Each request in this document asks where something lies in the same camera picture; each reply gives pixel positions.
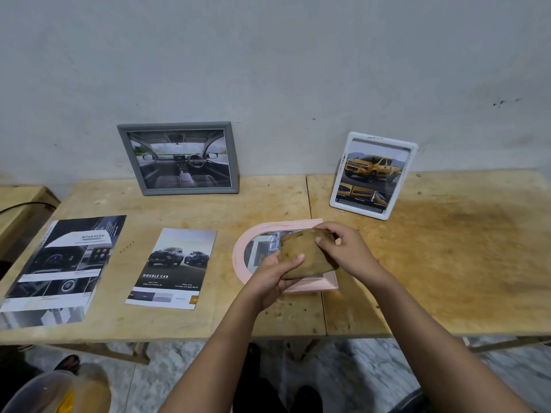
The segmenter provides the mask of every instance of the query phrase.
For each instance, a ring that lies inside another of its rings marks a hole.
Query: pink picture frame
[[[280,231],[293,231],[300,229],[309,229],[323,222],[323,219],[307,219],[307,220],[293,220],[287,222],[271,222],[262,223],[256,225],[247,230],[238,241],[235,243],[234,251],[232,254],[233,265],[235,273],[243,284],[247,283],[249,278],[252,277],[251,271],[249,271],[247,265],[245,265],[245,248],[253,239],[263,233],[268,232],[280,232]],[[307,277],[300,280],[295,285],[289,287],[286,293],[293,292],[317,292],[338,290],[339,285],[337,283],[337,275],[335,271],[329,271],[323,274],[322,277]]]

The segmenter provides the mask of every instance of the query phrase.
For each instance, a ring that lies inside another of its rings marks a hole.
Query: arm
[[[335,222],[316,227],[341,238],[340,245],[322,238],[316,242],[373,294],[413,373],[439,411],[532,411],[378,263],[357,230]]]
[[[235,298],[224,318],[162,404],[159,413],[228,413],[258,313],[299,280],[281,280],[304,261],[278,263],[267,256]]]

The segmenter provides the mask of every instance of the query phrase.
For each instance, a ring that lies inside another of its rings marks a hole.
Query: steering wheel
[[[190,164],[193,168],[202,168],[203,165],[205,165],[204,159],[201,158],[201,155],[197,155],[196,153],[189,156],[189,158],[187,159],[187,163]]]

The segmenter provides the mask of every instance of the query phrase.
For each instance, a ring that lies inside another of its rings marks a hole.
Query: pickup truck
[[[392,165],[392,159],[377,155],[364,155],[357,159],[347,159],[344,174],[347,177],[356,175],[368,183],[375,180],[392,182],[402,170]]]
[[[174,264],[180,265],[183,261],[182,248],[163,248],[161,250],[154,251],[147,260],[148,266],[155,264],[163,264],[165,267],[170,268]]]
[[[189,255],[183,260],[184,264],[189,266],[203,266],[207,267],[209,256],[200,250],[194,250],[189,252]]]

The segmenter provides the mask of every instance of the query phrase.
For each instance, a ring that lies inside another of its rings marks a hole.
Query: printed photo
[[[65,307],[0,313],[0,329],[53,326],[64,323],[82,322],[85,313],[85,307]]]
[[[148,189],[231,187],[224,130],[128,132]]]
[[[0,328],[81,322],[126,216],[51,223],[0,307]]]
[[[336,201],[382,213],[394,193],[409,149],[353,140],[347,151]]]
[[[194,309],[214,246],[216,231],[161,231],[126,302]]]
[[[262,263],[264,258],[273,254],[281,249],[281,237],[290,233],[300,232],[299,230],[281,231],[281,232],[267,232],[262,235],[258,235],[245,247],[245,253],[243,255],[245,265],[252,274],[255,273],[258,266]],[[312,275],[314,277],[323,277],[320,275]]]

